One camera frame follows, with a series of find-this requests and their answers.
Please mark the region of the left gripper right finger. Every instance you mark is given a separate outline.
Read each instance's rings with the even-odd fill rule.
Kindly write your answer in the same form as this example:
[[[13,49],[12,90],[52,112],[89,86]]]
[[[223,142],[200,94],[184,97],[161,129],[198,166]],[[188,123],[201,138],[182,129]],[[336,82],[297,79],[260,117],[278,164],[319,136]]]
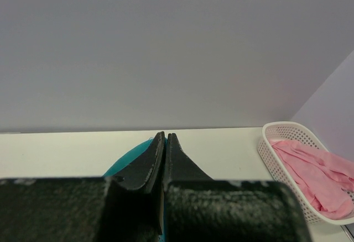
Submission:
[[[212,180],[184,153],[177,135],[170,133],[166,141],[163,182]]]

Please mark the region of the teal t-shirt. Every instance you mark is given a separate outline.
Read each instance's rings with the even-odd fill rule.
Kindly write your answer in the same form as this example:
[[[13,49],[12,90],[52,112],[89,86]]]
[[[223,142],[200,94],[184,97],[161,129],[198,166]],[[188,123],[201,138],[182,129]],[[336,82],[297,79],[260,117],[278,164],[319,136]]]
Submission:
[[[165,135],[158,134],[124,154],[103,174],[117,182],[111,239],[159,241],[163,235],[165,143]]]

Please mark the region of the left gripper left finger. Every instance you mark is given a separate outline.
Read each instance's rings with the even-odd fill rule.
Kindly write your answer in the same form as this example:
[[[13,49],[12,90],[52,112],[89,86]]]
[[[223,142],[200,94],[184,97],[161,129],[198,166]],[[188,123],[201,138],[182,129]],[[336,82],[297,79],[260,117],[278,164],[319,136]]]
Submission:
[[[160,131],[120,157],[109,168],[109,176],[125,190],[151,191],[160,177],[164,159],[165,134]]]

